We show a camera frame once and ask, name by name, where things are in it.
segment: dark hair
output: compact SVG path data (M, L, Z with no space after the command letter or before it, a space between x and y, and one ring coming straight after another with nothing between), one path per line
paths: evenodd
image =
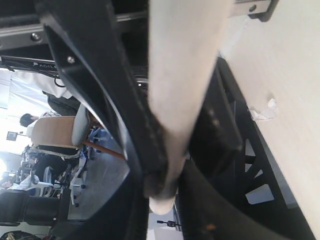
M24 127L28 127L32 124L35 120L31 119L33 116L29 113L26 113L20 117L20 125Z

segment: wooden chair backrest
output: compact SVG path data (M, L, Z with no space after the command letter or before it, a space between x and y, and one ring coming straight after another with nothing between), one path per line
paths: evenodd
M71 141L74 116L52 116L40 118L34 125L31 142L34 145L77 149Z

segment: screw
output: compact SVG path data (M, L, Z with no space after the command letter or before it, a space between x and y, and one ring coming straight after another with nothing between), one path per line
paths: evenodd
M253 5L252 7L249 8L249 12L252 13L256 9L257 9L257 5Z
M31 40L38 43L42 40L41 36L38 33L32 33L31 34Z
M70 64L74 64L76 60L75 60L75 58L73 56L68 56L67 61Z

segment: white cloth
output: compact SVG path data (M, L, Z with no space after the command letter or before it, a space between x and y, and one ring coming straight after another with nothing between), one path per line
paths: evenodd
M39 177L37 175L34 175L34 182L37 184L40 182ZM31 175L27 176L25 180L20 182L20 184L14 183L11 187L8 189L14 189L14 190L26 190L33 186L33 182L31 182Z
M64 97L69 99L72 94L67 90L66 87L58 87L55 84L55 79L41 73L27 72L27 71L15 71L13 76L20 78L27 82L28 84L36 85L42 91L55 95L57 98ZM56 79L56 83L64 86L61 79Z
M39 119L41 118L49 118L49 117L60 117L61 115L59 113L53 112L53 111L46 111L45 113L43 113ZM28 138L31 138L32 135L32 131L34 130L34 127L36 125L38 120L34 121L33 123L29 124L28 127L26 128L26 132L25 135Z

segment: brown wooden stick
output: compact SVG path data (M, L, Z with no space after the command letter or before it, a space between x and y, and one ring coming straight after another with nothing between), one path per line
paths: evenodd
M95 144L95 143L93 143L93 142L90 142L90 141L88 141L88 140L84 140L82 143L83 143L84 145L87 145L87 146L91 147L91 148L100 150L100 151L103 152L103 153L110 154L110 155L112 155L112 156L114 156L114 157L117 157L117 158L126 160L125 156L123 156L122 154L120 154L120 153L118 153L118 152L116 152L116 151L113 151L113 150L111 150L111 149L109 149L109 148L106 148L106 147L104 147L104 146L100 146L100 145Z

